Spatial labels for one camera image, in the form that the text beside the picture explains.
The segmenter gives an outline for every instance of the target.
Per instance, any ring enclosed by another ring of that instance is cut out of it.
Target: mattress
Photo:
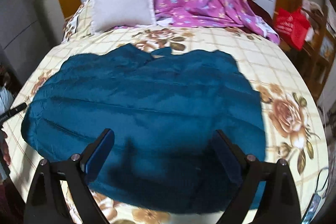
[[[316,187],[319,171],[328,166],[328,150],[322,122],[310,92],[293,64],[274,43],[263,37],[247,34],[236,28],[122,28],[94,35],[90,31],[91,4],[85,0],[68,22],[64,42],[54,47],[42,60],[23,86],[13,105],[29,104],[37,90],[70,57],[81,53],[106,54],[124,44],[151,52],[170,46],[172,54],[196,49],[220,50],[231,54],[239,70],[253,89],[260,92],[260,103],[266,133],[266,161],[285,158],[295,181],[301,214],[308,207]],[[24,200],[41,156],[21,136],[21,112],[4,124],[9,135],[12,164],[11,179]],[[328,172],[322,172],[320,183]],[[66,182],[62,188],[75,223],[82,223]],[[222,212],[205,215],[177,215],[155,212],[120,203],[92,192],[110,223],[216,223]],[[251,210],[244,223],[256,211]]]

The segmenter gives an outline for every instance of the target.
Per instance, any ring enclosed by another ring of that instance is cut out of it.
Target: red shopping bag
[[[300,11],[301,7],[292,13],[280,8],[275,24],[275,30],[280,37],[297,50],[302,49],[310,27],[309,21]]]

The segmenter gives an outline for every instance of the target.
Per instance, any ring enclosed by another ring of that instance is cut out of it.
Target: folded clothing
[[[103,56],[72,56],[38,90],[21,132],[55,161],[80,153],[105,128],[115,132],[115,145],[89,187],[153,210],[226,208],[238,186],[211,147],[215,129],[246,154],[265,157],[259,93],[220,51],[155,59],[127,44]]]

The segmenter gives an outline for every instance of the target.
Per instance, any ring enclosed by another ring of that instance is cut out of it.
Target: metal screw
[[[80,154],[73,154],[72,156],[71,156],[71,159],[73,160],[73,161],[75,161],[75,160],[79,160],[79,158],[81,157],[81,155]]]
[[[287,165],[287,161],[284,159],[280,159],[279,162],[282,166]]]
[[[47,160],[46,159],[42,159],[42,160],[40,160],[40,165],[45,165],[45,164],[47,164]]]
[[[255,155],[252,155],[252,154],[248,154],[248,155],[246,156],[246,158],[247,158],[248,161],[255,161],[255,160],[256,160]]]

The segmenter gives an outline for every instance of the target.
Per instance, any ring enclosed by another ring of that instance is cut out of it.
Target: person
[[[6,132],[4,132],[3,130],[0,130],[0,134],[2,134],[2,136],[4,138],[3,142],[0,144],[0,146],[1,146],[0,149],[1,149],[2,154],[3,154],[3,159],[5,160],[7,165],[9,166],[11,164],[11,157],[9,156],[8,145],[7,145],[7,142],[6,142],[6,139],[7,139],[8,136],[7,136]]]

